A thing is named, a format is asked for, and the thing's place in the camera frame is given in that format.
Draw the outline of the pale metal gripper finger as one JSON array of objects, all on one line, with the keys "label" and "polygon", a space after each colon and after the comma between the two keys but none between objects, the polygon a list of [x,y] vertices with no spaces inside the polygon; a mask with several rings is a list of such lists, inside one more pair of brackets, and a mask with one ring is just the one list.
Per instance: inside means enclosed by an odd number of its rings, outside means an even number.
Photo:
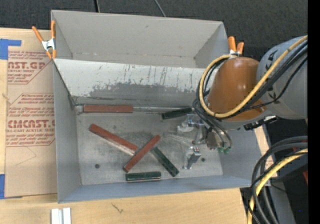
[{"label": "pale metal gripper finger", "polygon": [[195,164],[201,156],[202,154],[198,146],[190,146],[184,155],[183,168],[190,170],[192,165]]},{"label": "pale metal gripper finger", "polygon": [[185,120],[177,126],[179,133],[187,133],[193,131],[195,128],[199,129],[204,126],[201,118],[196,114],[187,114]]}]

